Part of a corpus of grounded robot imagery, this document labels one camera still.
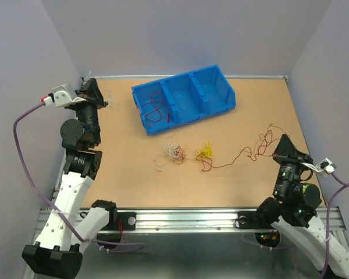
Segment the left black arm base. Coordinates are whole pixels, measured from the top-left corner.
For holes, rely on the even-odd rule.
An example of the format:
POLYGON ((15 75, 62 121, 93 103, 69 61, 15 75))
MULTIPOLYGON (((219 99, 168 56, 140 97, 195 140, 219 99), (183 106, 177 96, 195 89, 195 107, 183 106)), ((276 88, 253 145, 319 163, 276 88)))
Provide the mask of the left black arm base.
POLYGON ((118 213, 116 221, 103 227, 95 238, 99 241, 120 243, 124 232, 136 229, 136 215, 136 212, 118 213))

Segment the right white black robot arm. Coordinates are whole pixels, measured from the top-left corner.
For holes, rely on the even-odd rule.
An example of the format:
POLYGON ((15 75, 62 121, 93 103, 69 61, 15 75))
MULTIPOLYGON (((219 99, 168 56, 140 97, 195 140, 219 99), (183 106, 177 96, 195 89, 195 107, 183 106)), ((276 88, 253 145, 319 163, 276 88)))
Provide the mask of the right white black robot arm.
POLYGON ((349 278, 349 251, 330 232, 330 219, 322 221, 317 213, 322 202, 319 187, 301 177, 305 171, 335 177, 335 164, 328 158, 313 164, 286 134, 272 158, 279 171, 272 196, 257 208, 258 224, 285 235, 308 257, 321 278, 349 278))

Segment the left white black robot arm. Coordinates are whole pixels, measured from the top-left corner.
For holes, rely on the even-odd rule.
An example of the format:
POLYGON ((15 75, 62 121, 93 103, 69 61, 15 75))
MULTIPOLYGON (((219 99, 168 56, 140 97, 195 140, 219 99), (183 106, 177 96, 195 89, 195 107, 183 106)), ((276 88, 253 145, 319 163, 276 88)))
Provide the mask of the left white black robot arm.
POLYGON ((89 78, 79 90, 73 90, 69 84, 55 87, 36 106, 54 105, 76 113, 60 127, 66 161, 58 195, 55 202, 42 197, 52 210, 37 239, 22 252, 22 258, 36 274, 75 278, 83 253, 96 240, 98 232, 117 225, 115 203, 103 200, 95 201, 87 216, 79 224, 75 223, 101 164, 102 152, 95 150, 101 143, 98 109, 107 104, 97 80, 89 78))

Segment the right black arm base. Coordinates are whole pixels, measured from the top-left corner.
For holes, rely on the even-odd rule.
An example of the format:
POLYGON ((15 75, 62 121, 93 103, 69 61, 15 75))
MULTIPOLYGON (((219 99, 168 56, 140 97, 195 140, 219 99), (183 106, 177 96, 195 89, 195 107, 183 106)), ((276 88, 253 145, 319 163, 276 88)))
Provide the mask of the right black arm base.
POLYGON ((274 229, 269 220, 254 211, 239 211, 234 221, 235 228, 252 230, 256 244, 267 248, 277 248, 280 244, 280 233, 274 229))

